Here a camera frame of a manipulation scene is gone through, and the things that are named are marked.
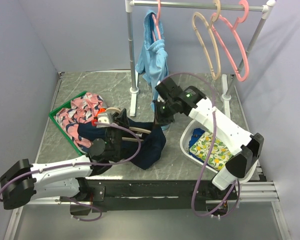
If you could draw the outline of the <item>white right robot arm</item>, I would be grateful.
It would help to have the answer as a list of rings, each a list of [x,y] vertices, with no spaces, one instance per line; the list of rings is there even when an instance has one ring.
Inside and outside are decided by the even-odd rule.
[[[170,77],[155,87],[162,101],[154,102],[154,122],[165,126],[174,121],[177,113],[185,114],[221,140],[231,153],[212,180],[220,190],[225,190],[235,180],[247,182],[248,172],[258,160],[264,137],[244,130],[218,110],[212,101],[195,86],[182,89]]]

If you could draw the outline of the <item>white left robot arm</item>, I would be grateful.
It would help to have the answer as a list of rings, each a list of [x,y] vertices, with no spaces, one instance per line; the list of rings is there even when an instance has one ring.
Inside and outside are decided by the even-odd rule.
[[[106,109],[97,115],[92,127],[104,130],[105,138],[96,138],[87,154],[46,164],[31,164],[22,159],[7,170],[0,177],[0,202],[4,209],[13,210],[48,197],[76,201],[90,198],[93,190],[87,178],[121,163],[122,136],[131,132],[126,109]]]

